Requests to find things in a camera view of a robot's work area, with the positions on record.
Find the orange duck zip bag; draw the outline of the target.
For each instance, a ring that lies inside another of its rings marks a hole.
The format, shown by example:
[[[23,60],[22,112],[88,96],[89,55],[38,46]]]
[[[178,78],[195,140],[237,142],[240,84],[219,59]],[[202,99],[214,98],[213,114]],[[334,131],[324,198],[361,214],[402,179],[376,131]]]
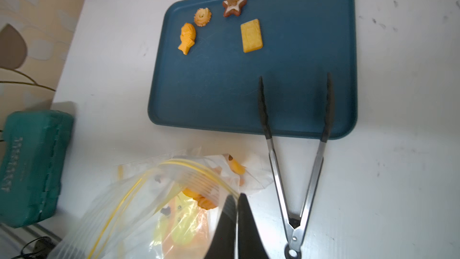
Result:
[[[272,184],[268,163],[251,154],[183,149],[119,165],[113,182],[50,253],[52,259],[201,259],[227,197]]]

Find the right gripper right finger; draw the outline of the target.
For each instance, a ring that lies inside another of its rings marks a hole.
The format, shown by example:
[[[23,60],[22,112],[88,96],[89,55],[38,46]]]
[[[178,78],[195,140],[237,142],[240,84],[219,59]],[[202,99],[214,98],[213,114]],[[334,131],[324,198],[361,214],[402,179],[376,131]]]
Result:
[[[269,259],[249,201],[244,193],[241,193],[238,199],[238,257],[240,259]]]

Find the black tongs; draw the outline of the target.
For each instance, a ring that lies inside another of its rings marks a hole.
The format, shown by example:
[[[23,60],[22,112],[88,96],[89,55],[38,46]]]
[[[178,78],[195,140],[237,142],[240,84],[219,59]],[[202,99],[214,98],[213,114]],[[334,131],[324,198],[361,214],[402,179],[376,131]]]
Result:
[[[331,73],[327,74],[324,126],[316,155],[312,155],[312,140],[273,137],[264,95],[264,82],[261,77],[258,83],[258,111],[267,141],[280,219],[285,231],[284,255],[287,259],[306,259],[308,256],[302,254],[303,243],[307,235],[326,145],[333,129],[335,114],[333,76]]]

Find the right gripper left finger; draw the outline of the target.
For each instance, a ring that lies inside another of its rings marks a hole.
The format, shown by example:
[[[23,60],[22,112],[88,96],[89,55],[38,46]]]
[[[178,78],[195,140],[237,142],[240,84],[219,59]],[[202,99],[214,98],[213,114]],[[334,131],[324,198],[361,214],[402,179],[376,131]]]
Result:
[[[236,243],[237,203],[229,195],[224,204],[212,243],[204,259],[234,259]]]

